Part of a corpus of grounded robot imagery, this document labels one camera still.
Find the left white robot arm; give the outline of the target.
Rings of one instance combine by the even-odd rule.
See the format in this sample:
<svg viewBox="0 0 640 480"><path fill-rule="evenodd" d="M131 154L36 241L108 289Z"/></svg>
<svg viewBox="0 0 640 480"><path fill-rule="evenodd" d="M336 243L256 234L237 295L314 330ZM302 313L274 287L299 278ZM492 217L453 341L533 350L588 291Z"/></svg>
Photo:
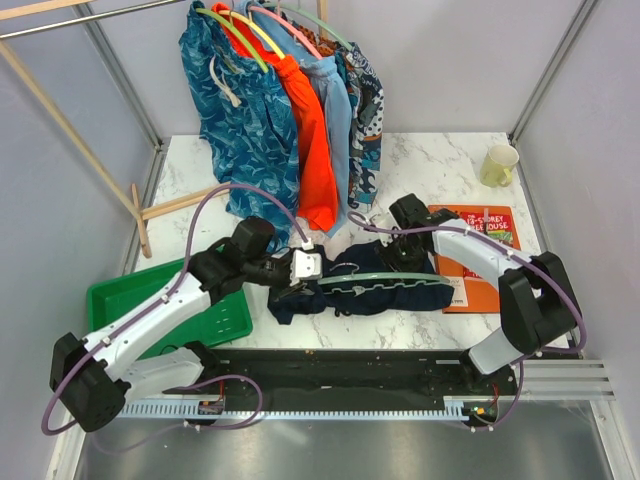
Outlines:
<svg viewBox="0 0 640 480"><path fill-rule="evenodd" d="M67 333L53 346L50 387L72 422L95 432L126 404L164 390L192 387L208 393L219 369L196 344L144 360L144 354L175 328L239 292L247 284L288 288L322 274L312 243L281 257L268 254L273 226L258 217L241 221L233 234L186 255L183 268L157 292L116 321L83 338Z"/></svg>

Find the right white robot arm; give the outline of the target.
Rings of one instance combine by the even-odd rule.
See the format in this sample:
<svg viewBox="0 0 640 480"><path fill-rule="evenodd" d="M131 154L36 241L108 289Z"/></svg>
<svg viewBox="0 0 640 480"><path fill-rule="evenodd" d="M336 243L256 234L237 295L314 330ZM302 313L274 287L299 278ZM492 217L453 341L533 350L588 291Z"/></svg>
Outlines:
<svg viewBox="0 0 640 480"><path fill-rule="evenodd" d="M582 316L561 259L551 253L531 255L469 225L458 214L429 211L409 194L389 207L397 228L383 247L401 270L417 266L430 253L457 262L498 293L500 326L469 348L458 368L467 392L483 392L499 369L542 351L582 325Z"/></svg>

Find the navy blue shorts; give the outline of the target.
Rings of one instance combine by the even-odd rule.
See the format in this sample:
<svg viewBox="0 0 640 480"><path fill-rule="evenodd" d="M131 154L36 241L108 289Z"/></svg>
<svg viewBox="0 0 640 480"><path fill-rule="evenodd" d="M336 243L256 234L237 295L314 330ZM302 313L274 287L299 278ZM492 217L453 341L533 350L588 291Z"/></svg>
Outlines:
<svg viewBox="0 0 640 480"><path fill-rule="evenodd" d="M324 248L318 248L322 255L323 277L335 275L338 271L330 272L330 268L343 262L353 262L360 267L360 272L391 272L376 253L380 241L356 244L331 259ZM430 262L430 272L435 269ZM387 310L401 310L409 312L435 311L449 307L454 294L453 286L420 286L411 289L397 288L394 290L376 290L360 296L353 294L326 294L325 289L309 282L312 294L297 294L289 296L279 302L267 301L267 308L281 325L289 325L296 315L318 314L332 308L336 316L372 316Z"/></svg>

